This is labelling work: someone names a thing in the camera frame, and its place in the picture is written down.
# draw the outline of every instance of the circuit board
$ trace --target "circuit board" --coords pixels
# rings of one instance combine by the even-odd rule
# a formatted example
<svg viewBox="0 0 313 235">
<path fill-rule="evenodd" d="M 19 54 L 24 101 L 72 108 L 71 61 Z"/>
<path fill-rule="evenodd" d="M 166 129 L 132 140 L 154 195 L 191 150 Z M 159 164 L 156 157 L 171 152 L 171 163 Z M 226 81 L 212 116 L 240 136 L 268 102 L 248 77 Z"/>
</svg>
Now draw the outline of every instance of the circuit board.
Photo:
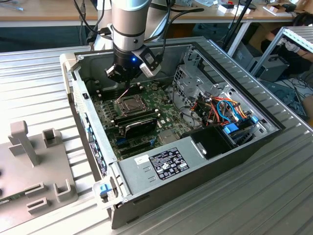
<svg viewBox="0 0 313 235">
<path fill-rule="evenodd" d="M 167 93 L 161 87 L 158 87 L 158 83 L 144 83 L 142 87 L 140 94 L 123 96 L 124 106 L 117 103 L 116 99 L 107 101 L 102 101 L 99 97 L 93 97 L 92 99 L 113 151 L 119 160 L 178 140 L 183 133 L 193 129 L 192 124 L 188 125 L 180 116 L 168 98 Z M 117 139 L 121 137 L 120 133 L 118 128 L 111 126 L 111 121 L 116 117 L 127 116 L 128 114 L 125 113 L 124 108 L 126 106 L 129 113 L 139 108 L 143 110 L 158 109 L 160 115 L 157 118 L 155 130 L 145 135 L 128 139 L 127 147 L 120 147 L 117 145 Z M 126 149 L 140 146 L 143 143 L 147 143 L 147 145 L 139 148 L 137 151 L 125 154 Z"/>
</svg>

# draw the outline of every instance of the metal frame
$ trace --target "metal frame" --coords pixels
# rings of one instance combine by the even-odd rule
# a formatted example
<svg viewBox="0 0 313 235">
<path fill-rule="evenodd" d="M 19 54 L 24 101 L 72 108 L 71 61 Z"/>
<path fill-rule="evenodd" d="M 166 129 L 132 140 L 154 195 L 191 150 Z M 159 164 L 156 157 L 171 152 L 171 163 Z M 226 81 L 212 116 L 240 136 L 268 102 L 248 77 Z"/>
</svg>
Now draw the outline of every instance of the metal frame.
<svg viewBox="0 0 313 235">
<path fill-rule="evenodd" d="M 260 69 L 264 61 L 274 50 L 279 40 L 283 36 L 287 36 L 288 38 L 294 40 L 296 43 L 300 44 L 302 47 L 313 53 L 313 27 L 311 26 L 301 26 L 301 27 L 282 27 L 274 40 L 270 43 L 269 47 L 266 49 L 264 54 L 262 55 L 259 62 L 256 64 L 251 74 L 255 76 L 257 71 Z"/>
<path fill-rule="evenodd" d="M 248 30 L 248 28 L 249 28 L 251 23 L 252 23 L 252 20 L 248 20 L 246 23 L 243 23 L 241 25 L 241 27 L 240 27 L 240 29 L 239 29 L 239 31 L 237 33 L 237 36 L 235 37 L 232 45 L 230 46 L 230 48 L 229 48 L 229 50 L 227 52 L 227 54 L 229 56 L 232 57 L 234 55 L 234 53 L 235 53 L 239 43 L 241 42 L 242 38 L 244 37 L 244 35 L 245 35 L 246 31 Z"/>
</svg>

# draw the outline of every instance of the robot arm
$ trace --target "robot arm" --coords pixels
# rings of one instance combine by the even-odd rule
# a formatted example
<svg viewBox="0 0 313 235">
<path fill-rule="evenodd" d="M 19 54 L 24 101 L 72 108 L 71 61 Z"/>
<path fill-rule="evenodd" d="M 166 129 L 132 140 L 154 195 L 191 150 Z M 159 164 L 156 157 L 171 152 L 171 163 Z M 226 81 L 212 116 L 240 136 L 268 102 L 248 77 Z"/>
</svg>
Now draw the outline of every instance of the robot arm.
<svg viewBox="0 0 313 235">
<path fill-rule="evenodd" d="M 154 56 L 143 44 L 151 1 L 112 0 L 114 62 L 106 74 L 115 82 L 125 82 L 126 87 L 142 72 L 153 77 L 161 69 L 160 56 Z"/>
</svg>

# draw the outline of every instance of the motherboard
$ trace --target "motherboard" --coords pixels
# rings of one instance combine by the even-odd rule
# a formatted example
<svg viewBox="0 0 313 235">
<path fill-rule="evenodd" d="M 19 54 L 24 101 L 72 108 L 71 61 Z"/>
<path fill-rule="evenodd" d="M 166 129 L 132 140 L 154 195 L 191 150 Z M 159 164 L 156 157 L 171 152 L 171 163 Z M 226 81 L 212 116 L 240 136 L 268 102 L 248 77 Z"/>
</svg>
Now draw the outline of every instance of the motherboard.
<svg viewBox="0 0 313 235">
<path fill-rule="evenodd" d="M 119 160 L 174 142 L 193 129 L 159 82 L 135 84 L 119 99 L 98 95 L 92 100 Z"/>
</svg>

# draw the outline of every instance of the chip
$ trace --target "chip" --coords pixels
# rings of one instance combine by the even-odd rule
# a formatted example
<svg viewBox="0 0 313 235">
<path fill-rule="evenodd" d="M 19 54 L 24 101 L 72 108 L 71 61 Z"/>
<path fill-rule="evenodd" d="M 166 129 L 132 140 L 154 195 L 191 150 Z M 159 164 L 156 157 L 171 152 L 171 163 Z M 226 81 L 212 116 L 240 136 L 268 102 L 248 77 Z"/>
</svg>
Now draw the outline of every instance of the chip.
<svg viewBox="0 0 313 235">
<path fill-rule="evenodd" d="M 138 113 L 147 110 L 146 104 L 143 102 L 141 96 L 139 95 L 121 98 L 118 102 L 118 105 L 122 111 L 122 115 L 125 116 L 128 114 Z"/>
</svg>

